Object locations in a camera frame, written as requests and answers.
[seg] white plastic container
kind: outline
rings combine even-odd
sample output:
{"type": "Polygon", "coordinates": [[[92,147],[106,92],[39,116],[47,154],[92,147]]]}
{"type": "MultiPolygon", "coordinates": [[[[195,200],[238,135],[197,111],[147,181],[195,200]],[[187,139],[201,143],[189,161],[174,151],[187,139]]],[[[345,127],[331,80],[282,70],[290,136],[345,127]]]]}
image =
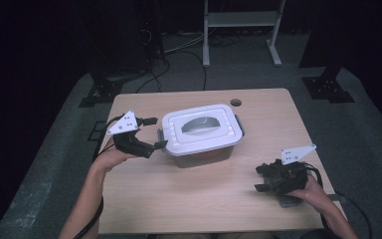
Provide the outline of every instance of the white plastic container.
{"type": "Polygon", "coordinates": [[[237,116],[226,105],[169,113],[162,121],[165,151],[179,167],[191,167],[230,157],[244,135],[237,116]]]}

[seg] wooden table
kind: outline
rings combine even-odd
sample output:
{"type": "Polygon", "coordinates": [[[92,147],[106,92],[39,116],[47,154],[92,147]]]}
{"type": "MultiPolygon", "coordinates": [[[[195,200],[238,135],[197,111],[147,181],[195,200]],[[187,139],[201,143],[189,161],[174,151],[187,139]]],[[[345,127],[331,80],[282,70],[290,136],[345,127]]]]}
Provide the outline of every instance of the wooden table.
{"type": "MultiPolygon", "coordinates": [[[[163,117],[170,112],[230,105],[246,135],[229,159],[191,168],[180,168],[174,158],[157,150],[149,159],[133,158],[107,174],[100,233],[183,233],[282,231],[322,227],[308,204],[281,208],[275,196],[257,192],[263,183],[256,173],[262,163],[281,158],[281,149],[312,142],[285,89],[120,95],[109,118],[129,110],[139,118],[159,119],[142,127],[136,136],[155,143],[163,117]]],[[[304,161],[318,168],[327,193],[334,193],[318,158],[311,152],[304,161]]]]}

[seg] shelf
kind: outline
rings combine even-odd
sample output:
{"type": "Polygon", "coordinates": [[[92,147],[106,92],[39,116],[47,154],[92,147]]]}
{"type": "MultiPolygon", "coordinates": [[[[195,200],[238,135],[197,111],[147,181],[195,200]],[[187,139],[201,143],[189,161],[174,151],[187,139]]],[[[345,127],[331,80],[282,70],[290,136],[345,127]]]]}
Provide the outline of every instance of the shelf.
{"type": "Polygon", "coordinates": [[[209,13],[208,27],[275,26],[277,11],[209,13]]]}

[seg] person's left hand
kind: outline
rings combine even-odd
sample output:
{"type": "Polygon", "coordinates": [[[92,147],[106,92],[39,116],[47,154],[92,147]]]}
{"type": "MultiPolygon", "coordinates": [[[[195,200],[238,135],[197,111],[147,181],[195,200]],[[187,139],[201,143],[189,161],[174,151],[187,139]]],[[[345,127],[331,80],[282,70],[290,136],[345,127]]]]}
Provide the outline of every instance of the person's left hand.
{"type": "Polygon", "coordinates": [[[136,155],[122,152],[114,146],[113,137],[109,139],[100,155],[95,159],[94,164],[103,168],[106,172],[111,171],[115,166],[121,164],[136,155]]]}

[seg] black cable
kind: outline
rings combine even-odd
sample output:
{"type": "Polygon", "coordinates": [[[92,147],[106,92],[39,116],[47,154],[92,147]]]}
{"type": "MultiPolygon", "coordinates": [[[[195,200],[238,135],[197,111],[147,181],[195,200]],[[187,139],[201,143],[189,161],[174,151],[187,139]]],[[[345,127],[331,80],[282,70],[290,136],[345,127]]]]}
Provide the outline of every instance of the black cable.
{"type": "MultiPolygon", "coordinates": [[[[152,79],[150,79],[150,80],[148,80],[148,81],[146,81],[145,83],[143,83],[136,91],[135,91],[135,93],[137,94],[145,85],[147,85],[148,83],[150,83],[150,82],[152,82],[152,81],[154,81],[154,80],[156,80],[157,82],[159,81],[159,77],[161,77],[161,76],[163,76],[164,74],[166,74],[168,71],[169,71],[169,69],[170,69],[170,63],[167,61],[167,60],[164,60],[164,63],[166,63],[167,64],[167,68],[166,68],[166,70],[164,71],[164,72],[162,72],[160,75],[158,75],[158,76],[154,76],[152,79]]],[[[157,83],[157,86],[159,87],[159,90],[161,89],[161,84],[160,84],[160,82],[158,82],[157,83]]]]}
{"type": "Polygon", "coordinates": [[[95,223],[98,221],[98,219],[101,216],[101,213],[103,212],[103,197],[101,198],[100,205],[98,206],[97,212],[95,213],[95,216],[92,218],[92,220],[83,228],[79,234],[77,234],[74,239],[80,239],[83,238],[86,233],[95,225],[95,223]]]}
{"type": "MultiPolygon", "coordinates": [[[[321,188],[322,188],[322,187],[323,187],[322,179],[321,179],[321,175],[320,175],[320,172],[318,171],[318,169],[315,168],[314,166],[312,166],[312,165],[309,164],[309,163],[304,162],[303,164],[310,166],[310,168],[308,167],[307,169],[308,169],[308,170],[312,170],[312,171],[315,172],[315,175],[317,176],[317,182],[318,182],[318,184],[320,184],[320,186],[321,186],[321,188]]],[[[339,192],[339,191],[337,191],[337,190],[334,190],[334,191],[335,191],[336,194],[338,194],[339,196],[346,198],[352,205],[354,205],[354,206],[359,210],[359,212],[360,212],[360,213],[362,214],[362,216],[364,217],[365,222],[367,223],[367,227],[368,227],[368,238],[372,239],[372,236],[373,236],[373,230],[372,230],[372,227],[371,227],[370,220],[368,219],[368,217],[367,217],[367,215],[365,214],[365,212],[361,209],[361,207],[360,207],[357,203],[355,203],[352,199],[350,199],[349,197],[347,197],[345,194],[343,194],[343,193],[341,193],[341,192],[339,192]]],[[[323,223],[324,229],[325,229],[326,231],[329,231],[329,232],[333,233],[333,232],[331,231],[331,229],[328,227],[328,225],[327,225],[327,223],[326,223],[326,221],[325,221],[325,218],[324,218],[322,215],[321,215],[321,222],[323,223]]]]}
{"type": "Polygon", "coordinates": [[[114,143],[112,145],[109,145],[108,147],[102,149],[101,152],[97,156],[100,156],[102,153],[104,153],[106,150],[110,149],[113,146],[114,146],[114,143]]]}
{"type": "Polygon", "coordinates": [[[201,33],[196,32],[196,33],[189,33],[189,34],[183,34],[183,33],[172,33],[168,35],[173,35],[176,37],[181,37],[181,38],[188,38],[188,39],[195,39],[196,37],[200,37],[201,33]]]}
{"type": "Polygon", "coordinates": [[[154,75],[154,73],[151,73],[151,75],[155,78],[156,84],[157,84],[157,92],[161,93],[162,92],[162,84],[160,83],[158,77],[154,75]]]}
{"type": "MultiPolygon", "coordinates": [[[[215,47],[215,48],[227,48],[227,47],[230,47],[232,45],[240,43],[241,40],[242,40],[240,35],[238,35],[238,34],[236,36],[232,36],[232,37],[223,36],[222,32],[221,32],[221,35],[214,35],[213,33],[217,32],[217,31],[218,30],[216,30],[216,29],[212,30],[212,32],[209,34],[209,42],[208,42],[208,44],[211,47],[215,47]]],[[[171,34],[171,35],[179,36],[179,37],[183,37],[183,38],[193,38],[193,37],[184,36],[184,35],[180,35],[180,34],[171,34]]],[[[182,51],[183,49],[191,49],[191,48],[201,47],[201,46],[203,46],[203,39],[204,39],[203,36],[200,35],[197,38],[195,38],[193,41],[191,41],[189,43],[185,43],[182,46],[178,47],[177,49],[172,49],[172,50],[165,51],[165,54],[170,54],[170,53],[174,53],[174,52],[177,52],[177,51],[182,51]]]]}
{"type": "Polygon", "coordinates": [[[104,126],[104,128],[101,130],[101,133],[100,133],[100,136],[98,138],[98,142],[97,142],[97,146],[95,147],[95,153],[93,154],[93,161],[94,162],[96,160],[96,158],[101,154],[100,152],[100,148],[101,148],[101,144],[103,143],[103,139],[104,139],[104,136],[105,136],[105,133],[107,131],[107,128],[110,126],[111,123],[113,123],[115,120],[120,120],[121,118],[123,117],[120,116],[120,117],[115,117],[111,120],[109,120],[106,125],[104,126]]]}
{"type": "Polygon", "coordinates": [[[364,217],[364,220],[365,222],[367,223],[367,227],[368,227],[368,238],[372,239],[373,238],[373,229],[372,229],[372,226],[371,226],[371,222],[370,220],[368,219],[367,217],[367,214],[365,214],[365,212],[361,209],[361,207],[355,202],[353,201],[352,199],[350,199],[349,197],[347,197],[345,194],[337,191],[337,190],[334,190],[339,196],[341,197],[344,197],[346,198],[352,205],[354,205],[356,207],[356,209],[358,209],[358,211],[362,214],[362,216],[364,217]]]}

